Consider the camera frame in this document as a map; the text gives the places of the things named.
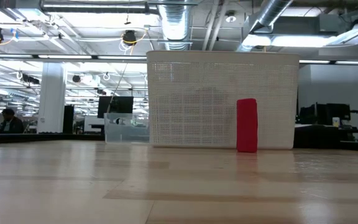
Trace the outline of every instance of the pillar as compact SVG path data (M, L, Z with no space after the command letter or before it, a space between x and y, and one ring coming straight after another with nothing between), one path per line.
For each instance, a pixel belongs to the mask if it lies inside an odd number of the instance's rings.
M44 62L37 132L61 133L67 74L63 63Z

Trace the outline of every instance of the person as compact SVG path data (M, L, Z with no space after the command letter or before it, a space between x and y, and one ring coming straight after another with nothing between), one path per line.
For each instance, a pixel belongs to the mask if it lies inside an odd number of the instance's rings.
M22 134L24 132L23 122L15 117L15 111L10 108L2 111L4 121L1 124L1 134Z

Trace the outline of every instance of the ductwork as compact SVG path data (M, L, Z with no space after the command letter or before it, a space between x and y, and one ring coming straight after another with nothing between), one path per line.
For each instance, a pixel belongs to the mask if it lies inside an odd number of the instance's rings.
M246 20L245 27L245 38L248 34L258 30L259 32L270 33L273 31L274 22L283 14L287 7L292 3L293 0L265 0L262 3L262 8L258 12L256 19L252 20L249 17ZM253 46L241 43L238 52L249 52Z
M43 4L44 12L88 12L88 13L144 13L159 14L162 18L162 31L164 39L170 42L165 44L167 50L188 50L188 43L183 43L188 38L190 26L191 6L175 4L182 0L165 1L168 4L150 6L145 4L83 4L80 2L51 2Z
M292 1L293 0L269 0L265 2L257 19L260 25L265 27L272 26Z
M190 26L190 6L183 5L159 5L158 9L162 18L162 32L165 40L186 41ZM167 43L167 50L188 50L185 43Z

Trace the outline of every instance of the black monitor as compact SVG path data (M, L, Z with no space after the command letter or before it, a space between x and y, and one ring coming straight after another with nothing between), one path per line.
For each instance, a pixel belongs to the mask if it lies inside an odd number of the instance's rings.
M314 105L302 107L299 112L301 124L314 124L316 122L316 111Z
M100 96L98 118L104 118L105 113L132 113L134 108L133 96Z
M327 116L332 122L332 118L338 117L341 120L351 120L351 107L347 104L327 103Z

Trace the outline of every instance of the white pegboard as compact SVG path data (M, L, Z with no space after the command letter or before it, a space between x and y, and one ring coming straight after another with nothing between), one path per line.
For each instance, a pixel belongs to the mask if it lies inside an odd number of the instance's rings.
M147 53L150 143L235 147L236 102L258 104L258 147L291 149L299 56L271 53Z

